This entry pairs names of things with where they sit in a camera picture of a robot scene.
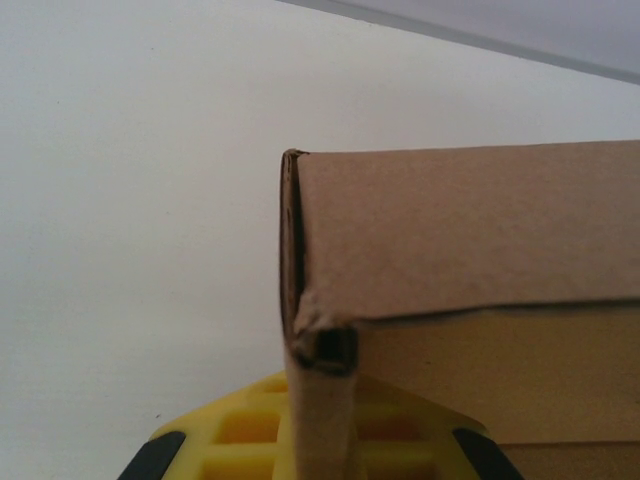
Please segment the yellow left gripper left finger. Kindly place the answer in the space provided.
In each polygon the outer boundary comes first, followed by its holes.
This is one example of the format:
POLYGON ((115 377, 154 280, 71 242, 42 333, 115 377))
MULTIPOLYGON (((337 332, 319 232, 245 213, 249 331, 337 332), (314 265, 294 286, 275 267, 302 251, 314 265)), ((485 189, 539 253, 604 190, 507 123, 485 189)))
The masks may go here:
POLYGON ((282 372, 157 429, 121 479, 293 479, 288 385, 282 372))

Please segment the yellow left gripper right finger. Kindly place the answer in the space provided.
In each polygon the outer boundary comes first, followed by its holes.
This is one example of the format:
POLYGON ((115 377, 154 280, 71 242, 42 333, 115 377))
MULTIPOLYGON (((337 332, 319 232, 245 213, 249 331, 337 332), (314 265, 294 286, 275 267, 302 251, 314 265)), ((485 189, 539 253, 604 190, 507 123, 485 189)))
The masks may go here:
POLYGON ((351 479, 521 479, 486 427, 389 383, 355 391, 351 479))

